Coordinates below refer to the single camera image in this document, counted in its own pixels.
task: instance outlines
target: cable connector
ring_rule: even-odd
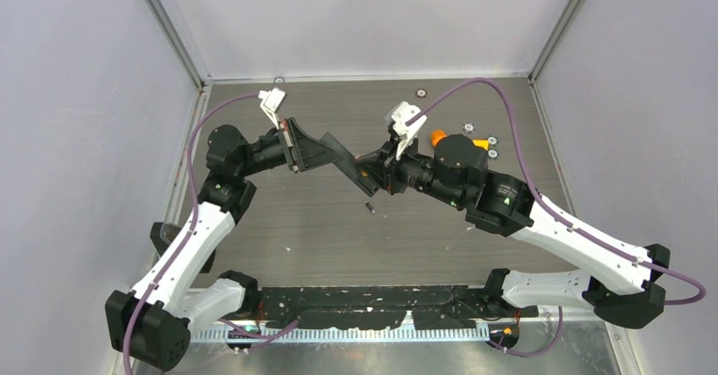
[[[397,161],[401,158],[401,154],[404,153],[404,150],[411,145],[414,138],[417,137],[419,130],[427,120],[426,115],[423,115],[415,121],[414,124],[406,125],[406,123],[420,111],[421,109],[417,106],[412,106],[408,102],[401,102],[401,104],[392,108],[389,114],[384,118],[386,126],[399,136],[399,146],[396,148]]]
[[[279,116],[277,112],[279,108],[282,107],[282,101],[286,96],[287,93],[276,87],[270,91],[259,91],[259,98],[262,99],[262,102],[259,103],[259,107],[267,114],[267,117],[269,117],[276,129],[279,128]]]

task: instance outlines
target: orange object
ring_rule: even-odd
[[[446,133],[442,130],[435,130],[431,133],[431,146],[436,146],[436,144],[439,143],[439,141],[446,138]],[[489,141],[487,140],[472,140],[473,145],[478,146],[479,148],[483,148],[485,150],[489,150]]]

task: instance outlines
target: gray wood grain surface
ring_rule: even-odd
[[[408,101],[421,108],[459,80],[386,80],[286,83],[281,116],[295,117],[310,135],[330,131],[350,151],[363,154],[388,138],[384,116]],[[525,79],[501,85],[516,107],[525,158],[538,188],[562,207],[566,200],[539,114]],[[271,85],[216,85],[208,108]],[[423,88],[426,98],[415,92]],[[442,129],[461,133],[476,125],[474,138],[495,135],[500,157],[489,167],[521,176],[505,109],[486,85],[472,85],[445,100],[428,116],[419,149],[431,154],[428,136]],[[197,183],[207,176],[204,155],[208,131],[234,124],[254,141],[271,124],[258,100],[238,102],[210,119],[196,152]],[[333,166],[294,174],[286,166],[252,176],[257,194],[239,226],[218,247],[213,271],[200,274],[196,287],[211,284],[227,269],[241,271],[264,286],[483,284],[489,271],[508,267],[524,272],[552,272],[572,266],[547,251],[516,240],[479,232],[457,212],[407,189],[403,195],[379,192],[367,197]],[[189,210],[185,200],[183,221]]]

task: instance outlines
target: white wall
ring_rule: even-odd
[[[705,300],[637,331],[646,374],[715,373],[718,0],[587,0],[540,77],[579,214],[672,250]],[[659,281],[669,298],[689,285]]]
[[[0,370],[109,372],[194,86],[144,0],[0,0]]]
[[[527,74],[568,0],[164,1],[217,80]]]

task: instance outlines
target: metal nut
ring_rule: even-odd
[[[472,123],[465,123],[461,127],[461,129],[464,130],[464,132],[466,132],[467,134],[471,134],[476,129],[476,127]]]

